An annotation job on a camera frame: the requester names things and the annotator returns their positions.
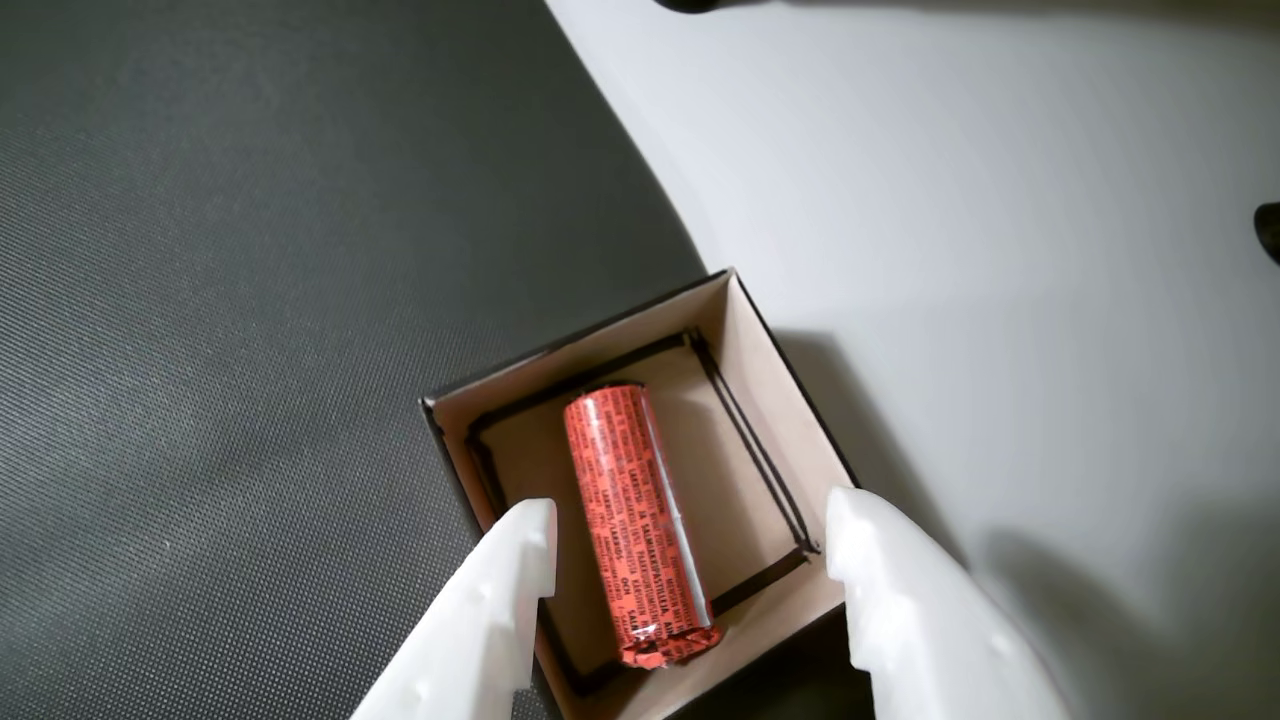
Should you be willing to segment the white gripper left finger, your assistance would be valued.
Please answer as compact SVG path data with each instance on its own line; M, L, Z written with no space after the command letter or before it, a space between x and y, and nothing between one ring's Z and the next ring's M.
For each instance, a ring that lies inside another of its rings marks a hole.
M516 503L479 541L355 719L509 719L531 684L538 607L556 593L557 507Z

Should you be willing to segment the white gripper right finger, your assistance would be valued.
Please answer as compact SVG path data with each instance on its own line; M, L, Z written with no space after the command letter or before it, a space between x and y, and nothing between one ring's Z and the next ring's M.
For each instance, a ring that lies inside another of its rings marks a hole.
M829 492L826 569L844 587L849 660L870 676L877 717L1069 717L1011 619L884 498Z

